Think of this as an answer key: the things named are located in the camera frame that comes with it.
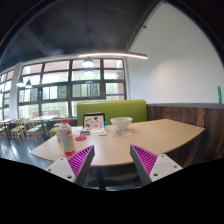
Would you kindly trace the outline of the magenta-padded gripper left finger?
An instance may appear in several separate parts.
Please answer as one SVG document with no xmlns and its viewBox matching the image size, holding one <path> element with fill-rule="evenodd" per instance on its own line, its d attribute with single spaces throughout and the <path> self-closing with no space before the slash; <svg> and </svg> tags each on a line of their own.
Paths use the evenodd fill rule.
<svg viewBox="0 0 224 224">
<path fill-rule="evenodd" d="M 68 158 L 59 157 L 47 168 L 47 171 L 76 185 L 83 186 L 94 156 L 94 146 L 91 145 Z"/>
</svg>

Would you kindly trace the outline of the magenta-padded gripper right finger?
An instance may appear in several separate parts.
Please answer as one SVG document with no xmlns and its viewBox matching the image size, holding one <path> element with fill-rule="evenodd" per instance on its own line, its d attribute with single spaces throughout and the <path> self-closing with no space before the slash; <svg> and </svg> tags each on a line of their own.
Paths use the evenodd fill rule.
<svg viewBox="0 0 224 224">
<path fill-rule="evenodd" d="M 143 186 L 182 169 L 179 164 L 166 154 L 155 155 L 133 144 L 130 145 L 130 155 Z"/>
</svg>

